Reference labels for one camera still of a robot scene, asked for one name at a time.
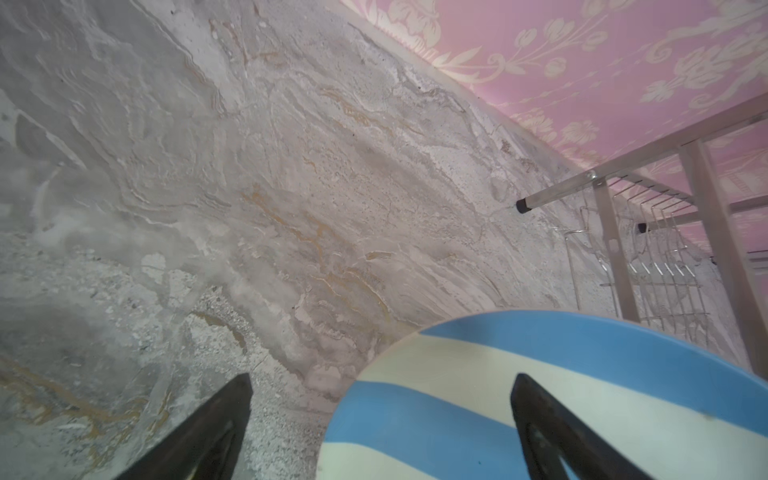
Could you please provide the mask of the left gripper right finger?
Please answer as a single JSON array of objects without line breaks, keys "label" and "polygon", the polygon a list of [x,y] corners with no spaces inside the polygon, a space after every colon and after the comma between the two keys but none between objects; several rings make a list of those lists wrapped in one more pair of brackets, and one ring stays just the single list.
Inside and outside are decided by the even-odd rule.
[{"label": "left gripper right finger", "polygon": [[532,479],[647,479],[531,376],[516,376],[510,406]]}]

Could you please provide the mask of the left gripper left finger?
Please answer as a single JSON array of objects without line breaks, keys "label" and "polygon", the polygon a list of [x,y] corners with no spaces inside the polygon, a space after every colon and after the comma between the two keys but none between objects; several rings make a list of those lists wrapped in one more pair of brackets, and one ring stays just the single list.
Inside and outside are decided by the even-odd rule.
[{"label": "left gripper left finger", "polygon": [[250,418],[252,396],[250,375],[235,376],[118,477],[232,478]]}]

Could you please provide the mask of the blue striped plate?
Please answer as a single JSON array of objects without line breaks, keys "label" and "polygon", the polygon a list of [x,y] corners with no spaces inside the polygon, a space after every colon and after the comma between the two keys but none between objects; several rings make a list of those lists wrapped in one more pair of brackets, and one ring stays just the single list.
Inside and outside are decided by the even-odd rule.
[{"label": "blue striped plate", "polygon": [[320,479],[532,479],[510,406],[531,376],[647,479],[763,479],[767,384],[615,319],[510,310],[399,340],[337,406]]}]

